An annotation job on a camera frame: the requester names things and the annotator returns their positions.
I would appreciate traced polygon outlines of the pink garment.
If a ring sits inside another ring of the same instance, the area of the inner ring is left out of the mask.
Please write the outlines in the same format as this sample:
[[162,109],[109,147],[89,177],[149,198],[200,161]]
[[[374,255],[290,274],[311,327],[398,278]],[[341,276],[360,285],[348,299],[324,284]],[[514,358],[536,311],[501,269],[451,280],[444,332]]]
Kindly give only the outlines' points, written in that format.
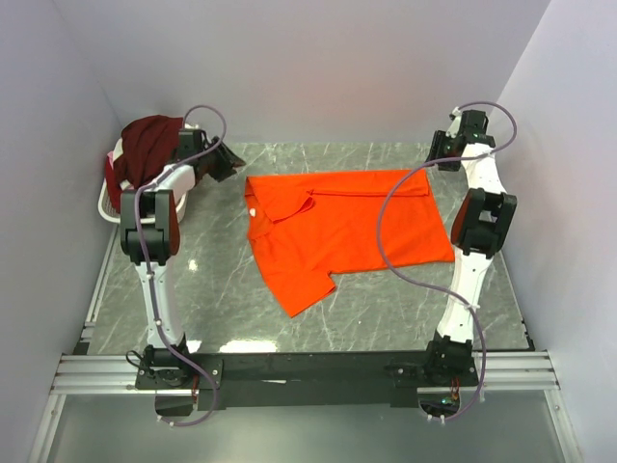
[[114,157],[115,152],[113,150],[109,151],[106,156],[105,161],[105,181],[107,184],[107,188],[109,190],[119,189],[119,185],[117,183],[115,171],[114,171]]

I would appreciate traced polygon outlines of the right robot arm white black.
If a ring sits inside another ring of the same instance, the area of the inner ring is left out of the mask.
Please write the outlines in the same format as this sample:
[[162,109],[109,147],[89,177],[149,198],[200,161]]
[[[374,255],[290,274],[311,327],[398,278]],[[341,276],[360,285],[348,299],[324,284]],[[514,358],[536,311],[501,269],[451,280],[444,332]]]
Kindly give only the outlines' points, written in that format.
[[450,242],[455,267],[447,303],[423,361],[423,373],[435,385],[450,385],[472,375],[479,298],[495,255],[509,232],[518,200],[506,192],[496,165],[496,142],[487,133],[485,112],[456,108],[451,125],[435,133],[428,159],[441,170],[463,169],[468,191],[452,223]]

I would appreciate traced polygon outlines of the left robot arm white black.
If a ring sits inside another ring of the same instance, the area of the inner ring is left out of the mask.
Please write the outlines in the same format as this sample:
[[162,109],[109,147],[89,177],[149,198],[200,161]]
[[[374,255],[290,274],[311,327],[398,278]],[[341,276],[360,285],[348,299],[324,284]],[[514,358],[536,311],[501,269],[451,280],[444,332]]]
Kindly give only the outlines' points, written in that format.
[[196,127],[179,130],[173,161],[145,185],[121,194],[121,249],[138,273],[148,322],[147,346],[137,358],[138,378],[180,388],[204,380],[217,386],[191,358],[174,292],[174,259],[180,248],[178,204],[205,176],[218,182],[236,174],[245,161],[223,140]]

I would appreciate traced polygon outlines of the orange t-shirt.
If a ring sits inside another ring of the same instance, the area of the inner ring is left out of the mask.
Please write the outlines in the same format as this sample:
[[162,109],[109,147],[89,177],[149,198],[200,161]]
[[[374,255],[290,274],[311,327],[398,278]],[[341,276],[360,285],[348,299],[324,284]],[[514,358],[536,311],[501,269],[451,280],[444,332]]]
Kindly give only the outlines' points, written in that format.
[[289,316],[335,291],[334,274],[452,262],[424,172],[349,171],[248,177],[248,240]]

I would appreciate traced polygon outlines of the white laundry basket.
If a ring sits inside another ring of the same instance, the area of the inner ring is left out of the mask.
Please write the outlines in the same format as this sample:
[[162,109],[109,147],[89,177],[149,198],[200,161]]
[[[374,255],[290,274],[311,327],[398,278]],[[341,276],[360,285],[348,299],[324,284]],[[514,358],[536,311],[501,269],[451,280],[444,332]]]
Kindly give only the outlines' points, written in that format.
[[[121,193],[125,190],[133,190],[133,185],[127,181],[123,180],[120,183],[119,189],[109,190],[107,188],[107,184],[105,181],[105,169],[104,169],[104,180],[100,189],[97,209],[98,213],[102,219],[105,221],[119,225],[121,221],[120,215],[120,199]],[[184,193],[181,197],[178,195],[176,190],[174,191],[174,199],[175,199],[175,212],[180,222],[185,214],[186,205],[188,202],[188,192]],[[143,225],[154,224],[154,213],[148,213],[147,217],[142,219],[141,222]]]

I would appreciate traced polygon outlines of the aluminium rail frame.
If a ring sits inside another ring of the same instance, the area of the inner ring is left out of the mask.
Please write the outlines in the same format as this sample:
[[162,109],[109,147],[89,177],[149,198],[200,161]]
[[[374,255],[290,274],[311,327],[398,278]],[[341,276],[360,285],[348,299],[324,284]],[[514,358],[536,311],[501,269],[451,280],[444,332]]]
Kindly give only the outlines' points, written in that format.
[[[175,300],[189,349],[210,354],[223,386],[235,361],[292,363],[327,353],[348,367],[363,352],[389,359],[423,351],[443,316],[449,264],[335,276],[335,291],[289,316],[264,283],[245,212],[187,214],[175,258]],[[119,244],[108,247],[85,323],[83,355],[64,355],[51,392],[59,430],[39,441],[58,462],[579,462],[583,456],[550,355],[530,344],[503,258],[485,279],[477,311],[487,343],[475,360],[481,388],[449,422],[416,408],[374,404],[203,408],[189,427],[160,421],[155,392],[140,391],[136,361],[147,341],[139,277]]]

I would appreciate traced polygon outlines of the black base beam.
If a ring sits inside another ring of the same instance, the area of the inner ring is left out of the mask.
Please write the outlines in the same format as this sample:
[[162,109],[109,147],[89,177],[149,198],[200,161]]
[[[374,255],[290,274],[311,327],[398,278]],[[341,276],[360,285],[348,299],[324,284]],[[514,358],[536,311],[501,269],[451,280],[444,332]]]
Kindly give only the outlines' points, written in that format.
[[183,365],[162,350],[138,369],[139,391],[197,393],[198,407],[388,404],[416,408],[422,388],[474,387],[471,357],[432,360],[422,351],[194,354]]

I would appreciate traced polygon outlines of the white garment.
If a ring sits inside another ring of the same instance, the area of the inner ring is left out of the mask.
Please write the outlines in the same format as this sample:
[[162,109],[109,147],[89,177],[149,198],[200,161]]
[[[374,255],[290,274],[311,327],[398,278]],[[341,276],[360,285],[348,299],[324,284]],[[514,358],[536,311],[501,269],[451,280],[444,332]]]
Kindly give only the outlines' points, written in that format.
[[116,142],[116,145],[115,145],[115,148],[114,148],[114,155],[115,156],[122,156],[123,155],[122,138],[119,138],[119,140]]

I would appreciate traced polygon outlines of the dark red t-shirt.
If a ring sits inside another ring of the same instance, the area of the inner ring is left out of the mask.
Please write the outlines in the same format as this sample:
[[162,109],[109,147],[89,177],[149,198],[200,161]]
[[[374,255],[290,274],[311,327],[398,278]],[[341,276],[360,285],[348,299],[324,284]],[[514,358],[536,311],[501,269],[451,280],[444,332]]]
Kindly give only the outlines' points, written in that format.
[[182,118],[162,115],[133,121],[121,131],[123,155],[115,156],[117,183],[129,181],[140,187],[156,178],[172,159],[178,146]]

